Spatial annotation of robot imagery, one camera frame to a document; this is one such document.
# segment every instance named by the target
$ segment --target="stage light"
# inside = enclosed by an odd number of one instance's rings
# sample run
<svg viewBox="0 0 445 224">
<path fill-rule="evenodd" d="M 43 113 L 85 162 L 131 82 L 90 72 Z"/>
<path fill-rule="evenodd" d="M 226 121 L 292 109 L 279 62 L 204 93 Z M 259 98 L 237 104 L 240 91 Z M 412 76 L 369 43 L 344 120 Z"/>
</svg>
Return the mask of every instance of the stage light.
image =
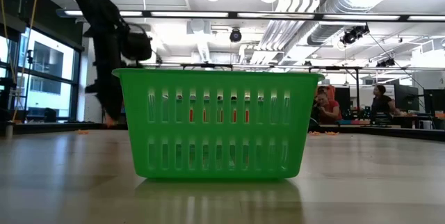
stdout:
<svg viewBox="0 0 445 224">
<path fill-rule="evenodd" d="M 344 45 L 351 45 L 369 32 L 368 25 L 355 26 L 350 31 L 345 31 L 345 34 L 340 38 L 340 42 Z"/>
<path fill-rule="evenodd" d="M 241 32 L 239 29 L 232 29 L 232 32 L 230 33 L 230 41 L 231 42 L 240 42 L 242 38 Z"/>
</svg>

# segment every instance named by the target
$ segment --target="rope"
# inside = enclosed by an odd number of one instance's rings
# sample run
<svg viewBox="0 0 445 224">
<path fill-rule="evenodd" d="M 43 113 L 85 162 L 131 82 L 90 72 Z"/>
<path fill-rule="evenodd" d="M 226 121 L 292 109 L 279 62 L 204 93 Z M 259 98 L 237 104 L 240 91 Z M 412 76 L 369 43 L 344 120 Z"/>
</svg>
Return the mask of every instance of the rope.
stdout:
<svg viewBox="0 0 445 224">
<path fill-rule="evenodd" d="M 34 0 L 34 5 L 33 5 L 33 13 L 31 14 L 31 21 L 29 24 L 29 34 L 28 34 L 28 42 L 26 43 L 26 50 L 28 51 L 29 48 L 29 40 L 31 39 L 31 31 L 33 30 L 33 26 L 34 26 L 34 17 L 35 17 L 35 10 L 37 8 L 37 0 Z M 22 94 L 22 85 L 23 85 L 23 76 L 25 73 L 25 63 L 26 63 L 26 57 L 23 58 L 23 65 L 22 65 L 22 78 L 20 79 L 20 87 L 19 87 L 19 93 L 17 96 L 17 99 L 20 101 L 20 95 Z M 15 110 L 14 110 L 14 116 L 13 116 L 13 122 L 15 120 L 15 116 L 17 116 L 17 110 L 18 110 L 18 106 L 15 106 Z"/>
</svg>

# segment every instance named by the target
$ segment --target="wall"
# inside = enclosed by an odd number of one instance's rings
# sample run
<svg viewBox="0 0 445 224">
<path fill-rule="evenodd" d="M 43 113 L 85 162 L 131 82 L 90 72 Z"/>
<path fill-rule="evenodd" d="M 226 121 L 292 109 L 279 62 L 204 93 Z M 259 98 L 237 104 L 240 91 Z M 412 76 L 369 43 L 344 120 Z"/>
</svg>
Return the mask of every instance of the wall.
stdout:
<svg viewBox="0 0 445 224">
<path fill-rule="evenodd" d="M 79 84 L 79 100 L 77 104 L 77 120 L 102 122 L 102 106 L 93 94 L 85 94 L 85 87 L 95 82 L 97 78 L 95 61 L 95 48 L 92 38 L 83 39 L 85 51 L 81 55 L 81 73 Z"/>
</svg>

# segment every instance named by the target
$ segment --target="orange object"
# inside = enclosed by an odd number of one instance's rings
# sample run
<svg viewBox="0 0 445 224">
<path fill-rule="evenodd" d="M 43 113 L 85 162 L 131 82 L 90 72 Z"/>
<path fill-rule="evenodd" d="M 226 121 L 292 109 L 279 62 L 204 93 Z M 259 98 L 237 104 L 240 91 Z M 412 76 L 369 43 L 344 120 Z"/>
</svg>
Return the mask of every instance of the orange object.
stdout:
<svg viewBox="0 0 445 224">
<path fill-rule="evenodd" d="M 90 132 L 88 130 L 77 130 L 77 134 L 89 134 Z"/>
<path fill-rule="evenodd" d="M 319 136 L 320 133 L 317 132 L 317 131 L 310 131 L 310 132 L 309 132 L 309 135 L 310 135 L 310 136 Z"/>
<path fill-rule="evenodd" d="M 325 134 L 334 136 L 334 135 L 338 135 L 338 134 L 340 134 L 340 133 L 335 133 L 335 132 L 325 132 Z"/>
</svg>

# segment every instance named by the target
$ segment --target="orange item on floor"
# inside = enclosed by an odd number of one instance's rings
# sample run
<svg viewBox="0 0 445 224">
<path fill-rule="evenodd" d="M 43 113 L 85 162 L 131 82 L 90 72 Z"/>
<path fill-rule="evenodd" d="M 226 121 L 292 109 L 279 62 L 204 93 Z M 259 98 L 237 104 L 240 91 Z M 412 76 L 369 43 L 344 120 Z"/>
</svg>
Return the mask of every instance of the orange item on floor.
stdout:
<svg viewBox="0 0 445 224">
<path fill-rule="evenodd" d="M 89 134 L 88 130 L 77 130 L 77 134 Z"/>
</svg>

